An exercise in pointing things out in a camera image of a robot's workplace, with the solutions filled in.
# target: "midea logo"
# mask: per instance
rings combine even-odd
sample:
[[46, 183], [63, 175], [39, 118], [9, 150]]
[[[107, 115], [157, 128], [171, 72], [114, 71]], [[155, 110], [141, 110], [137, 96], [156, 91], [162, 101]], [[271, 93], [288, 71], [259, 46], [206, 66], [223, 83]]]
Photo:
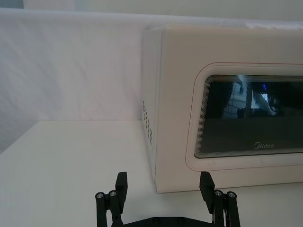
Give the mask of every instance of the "midea logo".
[[274, 144], [268, 144], [268, 143], [260, 143], [260, 142], [256, 142], [254, 144], [254, 149], [258, 150], [258, 149], [266, 149], [266, 148], [274, 148]]

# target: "microwave window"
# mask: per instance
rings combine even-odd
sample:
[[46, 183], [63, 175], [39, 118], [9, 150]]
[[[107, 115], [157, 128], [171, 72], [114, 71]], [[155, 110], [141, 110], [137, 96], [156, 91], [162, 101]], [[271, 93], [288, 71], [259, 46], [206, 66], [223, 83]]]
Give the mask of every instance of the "microwave window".
[[303, 77], [210, 76], [197, 138], [197, 158], [301, 152]]

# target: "white microwave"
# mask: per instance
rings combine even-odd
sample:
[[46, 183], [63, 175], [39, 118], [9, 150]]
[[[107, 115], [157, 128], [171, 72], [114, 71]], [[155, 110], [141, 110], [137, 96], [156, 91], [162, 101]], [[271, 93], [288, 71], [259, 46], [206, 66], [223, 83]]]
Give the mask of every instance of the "white microwave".
[[303, 31], [145, 31], [142, 93], [158, 192], [303, 181]]

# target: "white table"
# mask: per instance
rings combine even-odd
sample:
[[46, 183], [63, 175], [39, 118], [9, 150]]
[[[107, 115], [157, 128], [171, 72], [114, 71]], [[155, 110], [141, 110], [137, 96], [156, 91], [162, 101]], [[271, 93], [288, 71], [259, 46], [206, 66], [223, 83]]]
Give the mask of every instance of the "white table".
[[[114, 189], [120, 171], [128, 173], [124, 223], [211, 221], [200, 192], [156, 193], [140, 121], [40, 122], [0, 155], [0, 226], [96, 227], [94, 196]], [[303, 183], [233, 191], [241, 226], [303, 226]]]

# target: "microwave side panel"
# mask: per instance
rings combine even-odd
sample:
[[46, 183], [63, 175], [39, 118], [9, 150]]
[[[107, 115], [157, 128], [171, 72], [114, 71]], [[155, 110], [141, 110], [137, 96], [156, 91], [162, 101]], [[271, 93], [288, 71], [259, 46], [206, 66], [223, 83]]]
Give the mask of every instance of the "microwave side panel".
[[143, 33], [142, 123], [153, 181], [156, 174], [158, 106], [163, 28]]

